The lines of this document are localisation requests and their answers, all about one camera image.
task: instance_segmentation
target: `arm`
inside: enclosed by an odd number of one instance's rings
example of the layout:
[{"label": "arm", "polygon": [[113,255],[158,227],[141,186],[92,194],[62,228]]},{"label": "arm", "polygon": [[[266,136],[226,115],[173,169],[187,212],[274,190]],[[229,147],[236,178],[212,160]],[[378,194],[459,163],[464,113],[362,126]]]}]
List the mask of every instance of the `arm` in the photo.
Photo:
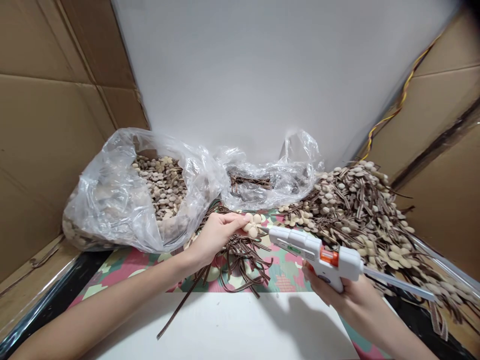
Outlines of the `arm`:
[{"label": "arm", "polygon": [[123,324],[142,304],[210,264],[248,220],[236,213],[208,218],[186,250],[67,310],[30,336],[11,360],[78,359]]},{"label": "arm", "polygon": [[327,305],[332,305],[355,331],[394,359],[438,360],[393,313],[365,276],[361,275],[355,282],[342,279],[344,291],[339,294],[305,264],[302,271],[313,291]]}]

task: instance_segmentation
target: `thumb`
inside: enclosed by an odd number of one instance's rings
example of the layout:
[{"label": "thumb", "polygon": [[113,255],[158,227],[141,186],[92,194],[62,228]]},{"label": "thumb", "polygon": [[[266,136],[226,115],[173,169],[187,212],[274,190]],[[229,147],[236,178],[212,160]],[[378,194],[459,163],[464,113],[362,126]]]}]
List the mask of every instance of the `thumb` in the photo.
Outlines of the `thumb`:
[{"label": "thumb", "polygon": [[238,229],[243,228],[245,225],[249,223],[249,219],[245,216],[237,217],[235,220],[229,222],[228,224],[224,225],[225,232],[228,233],[230,236],[233,235]]},{"label": "thumb", "polygon": [[301,269],[307,280],[310,281],[313,291],[315,291],[325,303],[335,307],[342,300],[342,296],[336,292],[333,287],[331,287],[322,279],[318,278],[314,272],[312,272],[306,266],[302,267]]}]

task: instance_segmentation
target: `right hand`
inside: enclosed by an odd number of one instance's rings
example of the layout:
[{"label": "right hand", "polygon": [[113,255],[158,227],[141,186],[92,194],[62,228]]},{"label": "right hand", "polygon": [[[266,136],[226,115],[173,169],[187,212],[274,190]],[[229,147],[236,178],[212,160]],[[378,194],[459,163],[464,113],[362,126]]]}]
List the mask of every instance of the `right hand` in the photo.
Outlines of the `right hand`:
[{"label": "right hand", "polygon": [[405,327],[364,275],[360,275],[358,281],[342,278],[344,290],[338,293],[306,265],[304,261],[302,271],[313,291],[371,343],[381,343],[386,329],[392,326]]}]

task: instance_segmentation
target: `yellow wire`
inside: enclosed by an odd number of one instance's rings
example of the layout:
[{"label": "yellow wire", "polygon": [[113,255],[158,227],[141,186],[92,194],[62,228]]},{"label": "yellow wire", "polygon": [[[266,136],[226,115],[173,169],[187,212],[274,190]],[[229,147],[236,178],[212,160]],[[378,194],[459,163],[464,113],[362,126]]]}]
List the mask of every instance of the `yellow wire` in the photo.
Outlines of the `yellow wire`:
[{"label": "yellow wire", "polygon": [[386,118],[380,120],[379,122],[377,122],[370,130],[370,132],[368,133],[368,143],[367,143],[367,147],[366,147],[366,154],[364,157],[361,158],[361,160],[365,160],[369,154],[370,154],[370,151],[372,150],[372,142],[373,142],[373,137],[374,137],[374,132],[375,130],[383,123],[386,123],[388,121],[390,121],[391,119],[393,119],[395,116],[397,116],[397,114],[400,112],[400,110],[402,110],[402,108],[404,107],[404,102],[405,100],[407,99],[407,88],[409,87],[409,84],[410,84],[410,81],[412,80],[412,78],[414,77],[414,73],[415,71],[417,70],[417,67],[419,66],[420,62],[422,61],[422,59],[429,53],[429,51],[434,47],[435,43],[437,42],[437,40],[440,38],[440,36],[442,36],[442,34],[438,35],[436,37],[435,40],[433,40],[431,42],[431,44],[422,52],[422,54],[416,58],[416,60],[413,62],[413,66],[411,68],[411,71],[410,71],[410,74],[408,75],[408,77],[406,78],[405,80],[405,83],[403,84],[403,88],[402,88],[402,91],[401,91],[401,95],[400,95],[400,102],[398,103],[398,106],[396,107],[396,110],[395,112],[390,115],[390,116],[387,116]]}]

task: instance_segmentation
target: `white board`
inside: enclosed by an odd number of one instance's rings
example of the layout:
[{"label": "white board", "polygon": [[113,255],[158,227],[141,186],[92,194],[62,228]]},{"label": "white board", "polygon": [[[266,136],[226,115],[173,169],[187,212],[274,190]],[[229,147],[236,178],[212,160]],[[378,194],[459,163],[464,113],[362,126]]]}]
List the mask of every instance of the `white board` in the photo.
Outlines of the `white board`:
[{"label": "white board", "polygon": [[337,312],[313,292],[163,293],[84,359],[358,359]]},{"label": "white board", "polygon": [[152,130],[277,160],[303,128],[350,160],[458,0],[113,0]]}]

